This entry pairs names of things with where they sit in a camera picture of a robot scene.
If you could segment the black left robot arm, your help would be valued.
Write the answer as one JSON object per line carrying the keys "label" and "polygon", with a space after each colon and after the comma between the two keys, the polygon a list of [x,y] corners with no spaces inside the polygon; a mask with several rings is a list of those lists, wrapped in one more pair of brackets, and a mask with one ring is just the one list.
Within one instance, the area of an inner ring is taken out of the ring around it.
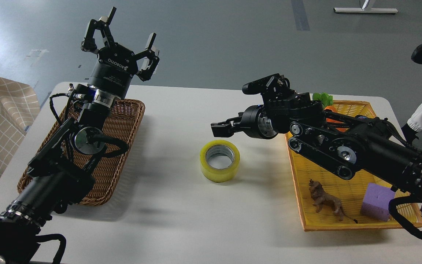
{"label": "black left robot arm", "polygon": [[81,50],[97,55],[87,85],[70,85],[68,92],[49,98],[59,125],[54,135],[28,163],[31,181],[0,214],[0,264],[31,264],[44,242],[60,243],[52,263],[60,264],[66,249],[62,234],[40,235],[41,228],[78,204],[93,189],[96,167],[102,160],[127,154],[130,144],[107,135],[105,122],[124,102],[134,76],[151,79],[159,63],[153,48],[156,34],[149,35],[142,52],[115,42],[108,16],[90,20]]}

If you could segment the black gloved hand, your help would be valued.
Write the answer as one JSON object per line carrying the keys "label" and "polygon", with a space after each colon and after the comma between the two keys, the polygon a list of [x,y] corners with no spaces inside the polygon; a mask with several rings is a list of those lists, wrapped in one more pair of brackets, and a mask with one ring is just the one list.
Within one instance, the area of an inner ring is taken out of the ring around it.
{"label": "black gloved hand", "polygon": [[405,123],[405,125],[403,125],[403,127],[401,128],[403,135],[405,137],[405,141],[409,144],[412,145],[414,140],[419,139],[417,137],[417,133],[420,132],[420,127],[416,126],[416,125],[411,125],[408,122]]}

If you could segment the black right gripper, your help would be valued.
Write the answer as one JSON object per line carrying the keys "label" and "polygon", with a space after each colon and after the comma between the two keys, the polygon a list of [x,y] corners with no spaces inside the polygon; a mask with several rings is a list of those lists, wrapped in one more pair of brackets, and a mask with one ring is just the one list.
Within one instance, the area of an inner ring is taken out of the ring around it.
{"label": "black right gripper", "polygon": [[270,139],[270,119],[263,105],[253,105],[239,112],[239,117],[211,123],[211,130],[216,138],[229,138],[235,133],[244,132],[251,138]]}

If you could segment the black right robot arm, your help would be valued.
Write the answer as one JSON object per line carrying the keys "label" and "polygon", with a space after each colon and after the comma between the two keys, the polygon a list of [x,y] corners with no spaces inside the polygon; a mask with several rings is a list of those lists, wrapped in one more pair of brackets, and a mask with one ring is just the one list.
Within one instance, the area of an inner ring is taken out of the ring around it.
{"label": "black right robot arm", "polygon": [[408,192],[389,202],[389,212],[413,236],[422,239],[422,150],[402,139],[387,118],[350,117],[325,110],[308,92],[291,89],[289,80],[272,74],[243,86],[245,95],[260,94],[263,104],[237,117],[214,122],[215,137],[237,132],[269,140],[291,132],[288,147],[341,179],[365,170]]}

